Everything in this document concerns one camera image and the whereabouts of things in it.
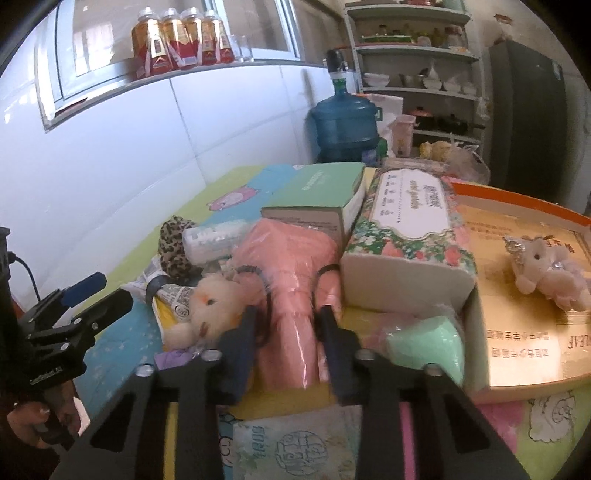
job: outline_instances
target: water dispenser bottle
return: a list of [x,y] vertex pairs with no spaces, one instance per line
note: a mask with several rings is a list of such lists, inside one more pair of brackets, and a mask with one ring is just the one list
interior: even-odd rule
[[318,132],[319,162],[362,161],[376,166],[378,109],[367,98],[347,92],[345,62],[339,50],[329,50],[326,63],[335,94],[311,110]]

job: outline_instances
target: white tiled wall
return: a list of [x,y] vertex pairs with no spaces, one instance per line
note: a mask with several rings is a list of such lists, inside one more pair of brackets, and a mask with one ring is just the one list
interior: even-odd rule
[[[333,93],[326,70],[250,66],[162,80],[46,133],[34,31],[0,78],[0,225],[42,295],[108,273],[206,183],[236,166],[311,163],[308,111]],[[34,295],[11,268],[13,296]]]

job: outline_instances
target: black refrigerator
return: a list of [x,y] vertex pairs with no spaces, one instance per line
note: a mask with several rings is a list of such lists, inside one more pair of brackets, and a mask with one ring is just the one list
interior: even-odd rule
[[490,185],[557,202],[566,152],[562,68],[514,41],[489,51],[494,94]]

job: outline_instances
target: tissue box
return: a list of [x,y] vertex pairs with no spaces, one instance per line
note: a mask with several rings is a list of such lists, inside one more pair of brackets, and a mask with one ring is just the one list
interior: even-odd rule
[[383,312],[459,312],[475,285],[468,240],[447,180],[377,170],[341,260],[345,299]]
[[261,216],[314,227],[339,246],[347,243],[365,196],[362,163],[317,163],[301,168],[261,209]]

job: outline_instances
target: human hand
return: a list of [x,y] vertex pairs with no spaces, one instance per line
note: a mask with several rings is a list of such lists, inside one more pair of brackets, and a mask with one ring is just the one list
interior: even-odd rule
[[[80,430],[80,415],[74,405],[74,385],[66,382],[54,392],[60,398],[60,405],[56,408],[56,416],[62,425],[68,428],[71,434]],[[49,448],[39,437],[35,425],[45,423],[49,419],[50,409],[48,405],[32,401],[18,404],[8,415],[7,420],[10,428],[19,440],[36,448]]]

